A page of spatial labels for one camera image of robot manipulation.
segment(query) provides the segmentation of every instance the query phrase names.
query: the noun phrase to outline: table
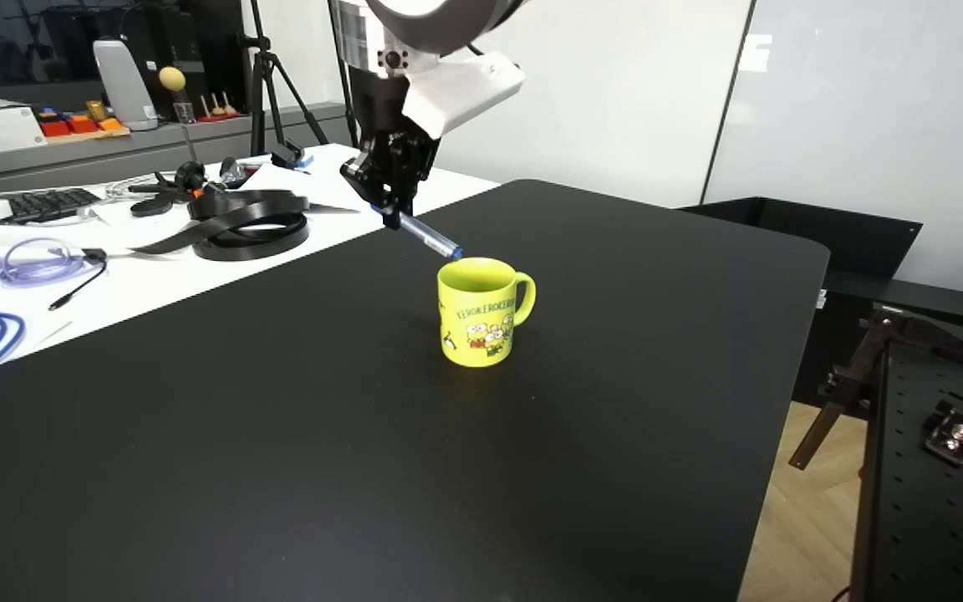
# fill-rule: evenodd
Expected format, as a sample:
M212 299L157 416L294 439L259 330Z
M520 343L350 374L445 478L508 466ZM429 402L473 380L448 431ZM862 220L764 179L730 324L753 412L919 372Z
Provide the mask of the table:
M0 600L734 600L818 244L520 180L429 218L539 277L438 353L368 235L0 368Z
M316 206L347 208L353 202L353 190L337 174L337 167L353 155L356 151L343 144L306 148L311 172L303 184L294 184L296 196ZM434 208L457 206L461 198L471 198L492 188L493 184L481 179L469 179L453 172L430 172L430 179L419 188L413 208L419 213L429 213ZM259 273L302 262L306 255L337 249L343 241L353 241L360 235L382 231L382 220L375 218L375 211L368 211L356 202L360 211L306 213L311 220L306 241L302 249L289 249L264 262L225 264L225 262L202 262L192 252L172 252L167 259L128 259L130 249L142 249L150 241L169 238L190 220L180 206L162 218L137 220L130 218L130 206L134 202L95 206L88 220L27 226L27 227L0 226L0 249L11 249L27 238L56 238L73 249L103 249L109 255L109 273L53 314L47 314L47 306L66 296L75 281L64 281L49 288L27 288L27 291L0 288L0 310L20 314L29 322L29 337L24 337L11 357L27 357L34 353L82 337L89 330L114 327L153 309L167 309L167 306L176 306L185 299L192 299L212 288L226 288L249 274L259 274Z
M852 600L963 600L963 468L921 450L925 423L963 366L891 346L869 423Z

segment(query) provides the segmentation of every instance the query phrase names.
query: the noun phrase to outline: mug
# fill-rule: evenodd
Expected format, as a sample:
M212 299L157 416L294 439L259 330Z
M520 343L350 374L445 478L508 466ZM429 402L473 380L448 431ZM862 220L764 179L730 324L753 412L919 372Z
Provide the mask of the mug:
M438 273L442 353L461 368L511 356L511 330L533 310L539 284L493 259L461 259Z

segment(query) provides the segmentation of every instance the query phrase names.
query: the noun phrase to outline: white wall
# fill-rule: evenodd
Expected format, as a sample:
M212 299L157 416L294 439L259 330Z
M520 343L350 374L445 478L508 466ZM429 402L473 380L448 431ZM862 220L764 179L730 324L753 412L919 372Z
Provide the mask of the white wall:
M757 0L710 202L921 220L899 277L963 291L963 0Z
M240 0L244 29L255 35L249 0ZM337 51L324 0L256 0L259 27L273 45L289 83L303 105L341 105ZM278 82L278 105L294 109L294 96Z
M438 165L696 206L749 0L527 0L479 41L526 68L518 96Z

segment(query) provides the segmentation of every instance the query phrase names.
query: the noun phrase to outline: wooden floor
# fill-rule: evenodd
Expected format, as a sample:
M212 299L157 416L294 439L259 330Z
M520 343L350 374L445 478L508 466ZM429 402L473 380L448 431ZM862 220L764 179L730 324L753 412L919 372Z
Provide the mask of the wooden floor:
M743 602L828 602L849 587L867 423L840 420L804 473L785 458L814 410L788 404Z

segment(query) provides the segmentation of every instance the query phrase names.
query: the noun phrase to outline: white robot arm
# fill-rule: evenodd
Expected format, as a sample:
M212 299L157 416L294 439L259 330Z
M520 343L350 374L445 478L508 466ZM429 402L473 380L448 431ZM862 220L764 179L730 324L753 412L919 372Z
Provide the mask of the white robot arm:
M383 213L386 227L397 227L397 213L410 213L442 138L520 89L511 61L471 46L520 3L331 0L350 128L360 138L360 159L341 174Z

